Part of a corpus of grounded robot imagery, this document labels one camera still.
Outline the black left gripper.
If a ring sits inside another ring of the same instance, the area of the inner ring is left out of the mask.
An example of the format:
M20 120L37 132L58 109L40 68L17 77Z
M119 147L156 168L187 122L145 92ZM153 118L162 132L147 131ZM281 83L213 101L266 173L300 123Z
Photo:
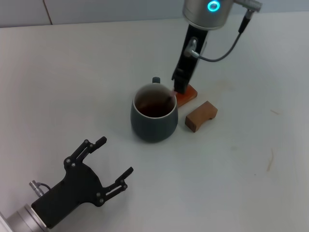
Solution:
M64 178L32 203L32 208L47 228L52 229L74 209L83 203L91 203L96 207L127 189L125 179L133 173L128 168L113 184L103 187L98 176L83 160L106 144L107 138L101 137L95 143L84 140L82 144L65 158Z

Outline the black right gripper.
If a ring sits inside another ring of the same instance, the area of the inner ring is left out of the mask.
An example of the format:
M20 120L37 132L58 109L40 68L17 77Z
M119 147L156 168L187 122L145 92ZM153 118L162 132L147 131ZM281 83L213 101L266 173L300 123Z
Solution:
M186 37L182 47L182 52L179 61L177 63L177 66L175 68L175 71L172 75L175 92L180 92L181 94L184 94L186 92L191 77L193 75L193 72L197 65L196 58L189 58L183 54L185 48L189 44L190 39L193 37L195 38L195 40L197 41L196 51L200 54L204 51L204 48L206 46L206 41L208 38L207 36L208 36L207 30L197 29L192 25L188 26Z

